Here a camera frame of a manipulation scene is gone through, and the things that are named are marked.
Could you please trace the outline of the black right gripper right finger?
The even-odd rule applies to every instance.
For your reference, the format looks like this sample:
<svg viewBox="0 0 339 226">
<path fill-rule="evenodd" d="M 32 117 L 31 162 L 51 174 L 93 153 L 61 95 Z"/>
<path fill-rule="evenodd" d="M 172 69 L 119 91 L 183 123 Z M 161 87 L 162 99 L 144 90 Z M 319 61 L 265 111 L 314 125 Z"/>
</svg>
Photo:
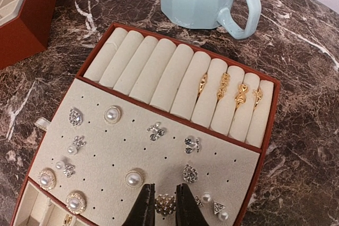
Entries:
<svg viewBox="0 0 339 226">
<path fill-rule="evenodd" d="M 176 187 L 176 226 L 209 226 L 187 184 Z"/>
</svg>

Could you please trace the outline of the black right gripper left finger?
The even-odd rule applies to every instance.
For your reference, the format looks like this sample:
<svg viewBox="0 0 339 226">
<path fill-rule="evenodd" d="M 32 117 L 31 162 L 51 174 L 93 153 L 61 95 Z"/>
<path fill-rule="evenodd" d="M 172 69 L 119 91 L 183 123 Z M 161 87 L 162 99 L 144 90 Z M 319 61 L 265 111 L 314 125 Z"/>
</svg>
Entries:
<svg viewBox="0 0 339 226">
<path fill-rule="evenodd" d="M 155 225 L 155 184 L 145 184 L 122 226 Z"/>
</svg>

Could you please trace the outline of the round crystal cluster earring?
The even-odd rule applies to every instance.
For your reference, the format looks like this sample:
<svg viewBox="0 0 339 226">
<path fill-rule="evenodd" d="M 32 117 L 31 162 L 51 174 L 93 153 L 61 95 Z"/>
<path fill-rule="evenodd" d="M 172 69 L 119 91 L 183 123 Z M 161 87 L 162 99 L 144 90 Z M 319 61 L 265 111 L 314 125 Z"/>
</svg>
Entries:
<svg viewBox="0 0 339 226">
<path fill-rule="evenodd" d="M 163 217 L 173 214 L 176 210 L 175 197 L 168 194 L 159 194 L 155 198 L 155 210 Z"/>
</svg>

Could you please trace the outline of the red jewelry display tray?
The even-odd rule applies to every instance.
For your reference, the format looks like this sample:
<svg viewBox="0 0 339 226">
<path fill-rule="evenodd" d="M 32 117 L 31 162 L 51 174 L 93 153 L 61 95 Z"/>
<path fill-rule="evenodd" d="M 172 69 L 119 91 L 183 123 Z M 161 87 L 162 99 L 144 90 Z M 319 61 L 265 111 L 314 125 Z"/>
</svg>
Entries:
<svg viewBox="0 0 339 226">
<path fill-rule="evenodd" d="M 211 51 L 113 23 L 45 131 L 11 225 L 122 225 L 142 187 L 175 197 L 187 184 L 208 225 L 240 225 L 263 166 L 280 82 Z M 104 120 L 112 105 L 122 116 Z M 50 169 L 55 188 L 43 190 Z M 130 189 L 126 172 L 144 184 Z M 72 214 L 66 197 L 86 200 Z"/>
</svg>

